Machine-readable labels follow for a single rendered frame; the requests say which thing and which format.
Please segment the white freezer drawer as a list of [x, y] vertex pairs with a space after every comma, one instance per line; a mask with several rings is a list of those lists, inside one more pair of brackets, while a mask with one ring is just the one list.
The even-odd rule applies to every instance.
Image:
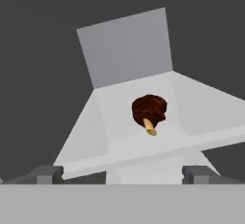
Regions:
[[207, 149], [245, 142], [245, 101], [174, 71], [164, 9], [78, 29], [93, 92], [56, 164], [71, 179], [178, 184]]

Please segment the dark grey fridge body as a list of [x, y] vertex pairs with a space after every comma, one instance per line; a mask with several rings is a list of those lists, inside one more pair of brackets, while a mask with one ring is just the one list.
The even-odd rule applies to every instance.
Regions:
[[245, 0], [0, 0], [0, 178], [53, 164], [91, 95], [77, 30], [157, 8], [174, 67], [245, 100]]

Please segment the brown frozen steak with bone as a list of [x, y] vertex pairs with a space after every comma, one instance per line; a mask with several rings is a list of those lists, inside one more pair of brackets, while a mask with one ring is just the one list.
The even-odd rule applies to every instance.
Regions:
[[167, 101], [156, 95], [145, 95], [132, 102], [132, 116], [134, 121], [145, 131], [156, 136], [155, 127], [166, 119]]

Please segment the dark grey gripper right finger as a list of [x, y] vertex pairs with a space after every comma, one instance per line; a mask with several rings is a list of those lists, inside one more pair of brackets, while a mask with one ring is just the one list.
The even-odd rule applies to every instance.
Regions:
[[222, 184], [240, 184], [240, 181], [220, 176], [207, 166], [183, 166], [182, 167], [183, 184], [192, 185], [222, 185]]

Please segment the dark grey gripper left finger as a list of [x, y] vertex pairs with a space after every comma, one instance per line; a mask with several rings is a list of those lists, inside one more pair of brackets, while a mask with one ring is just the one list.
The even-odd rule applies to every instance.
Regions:
[[63, 182], [63, 166], [40, 166], [27, 175], [5, 181], [5, 184], [59, 184]]

